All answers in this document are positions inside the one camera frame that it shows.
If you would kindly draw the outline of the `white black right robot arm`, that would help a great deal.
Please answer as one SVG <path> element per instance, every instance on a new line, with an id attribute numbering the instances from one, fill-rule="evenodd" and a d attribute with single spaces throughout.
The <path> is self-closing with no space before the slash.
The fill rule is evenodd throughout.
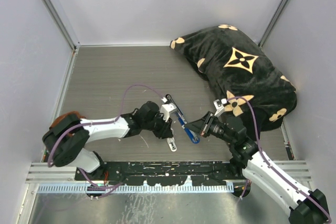
<path id="1" fill-rule="evenodd" d="M 245 177 L 260 187 L 288 215 L 290 223 L 331 223 L 324 193 L 310 190 L 285 173 L 247 136 L 240 118 L 229 117 L 222 123 L 212 112 L 207 112 L 185 127 L 200 136 L 212 135 L 227 142 L 232 154 L 232 176 Z"/>

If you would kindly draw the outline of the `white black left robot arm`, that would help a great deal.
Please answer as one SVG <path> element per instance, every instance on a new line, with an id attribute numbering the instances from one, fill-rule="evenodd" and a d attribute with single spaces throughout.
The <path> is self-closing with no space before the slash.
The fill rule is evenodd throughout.
<path id="1" fill-rule="evenodd" d="M 67 113 L 43 136 L 49 152 L 48 166 L 71 166 L 84 170 L 93 180 L 105 174 L 104 162 L 94 151 L 85 148 L 87 143 L 108 138 L 128 138 L 142 131 L 151 131 L 155 137 L 164 139 L 172 152 L 177 150 L 171 113 L 176 106 L 167 101 L 157 105 L 152 101 L 131 113 L 111 119 L 88 120 L 77 112 Z"/>

